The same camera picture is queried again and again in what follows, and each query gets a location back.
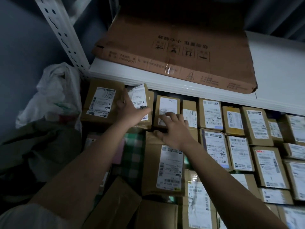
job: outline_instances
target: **white plastic bag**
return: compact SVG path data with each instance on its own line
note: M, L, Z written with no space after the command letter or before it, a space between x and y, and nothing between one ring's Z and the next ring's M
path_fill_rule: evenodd
M16 128L45 118L65 124L75 124L81 132L81 95L79 72L63 62L50 65L36 86L38 92L16 118Z

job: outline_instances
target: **human hand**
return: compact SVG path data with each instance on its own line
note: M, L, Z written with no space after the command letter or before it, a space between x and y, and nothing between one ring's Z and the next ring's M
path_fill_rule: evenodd
M123 92L123 100L117 101L118 115L117 120L124 124L128 129L137 125L144 116L151 112L149 107L136 109L125 88Z
M167 133L155 130L154 134L166 145L184 151L186 145L196 142L189 132L189 123L184 120L183 115L167 112L165 115L160 115L160 118L167 126Z

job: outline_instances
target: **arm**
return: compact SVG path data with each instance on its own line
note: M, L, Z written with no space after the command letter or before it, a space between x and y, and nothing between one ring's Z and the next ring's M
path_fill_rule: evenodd
M127 90L119 108L117 121L83 151L30 200L81 227L92 209L98 188L108 171L124 134L151 109L135 109Z
M168 133L155 131L159 139L188 157L227 228L287 229L265 204L243 187L196 142L182 115L166 113L160 118Z

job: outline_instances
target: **hand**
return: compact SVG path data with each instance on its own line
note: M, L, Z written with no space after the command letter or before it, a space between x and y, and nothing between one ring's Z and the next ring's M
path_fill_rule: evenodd
M187 144L196 142L189 132L189 123L184 120L183 115L167 112L165 115L160 115L160 118L167 126L167 133L155 130L154 134L166 145L184 151Z
M136 109L132 100L128 96L127 89L124 89L123 100L117 101L118 115L117 120L123 123L126 127L131 128L137 125L144 116L151 112L150 108Z

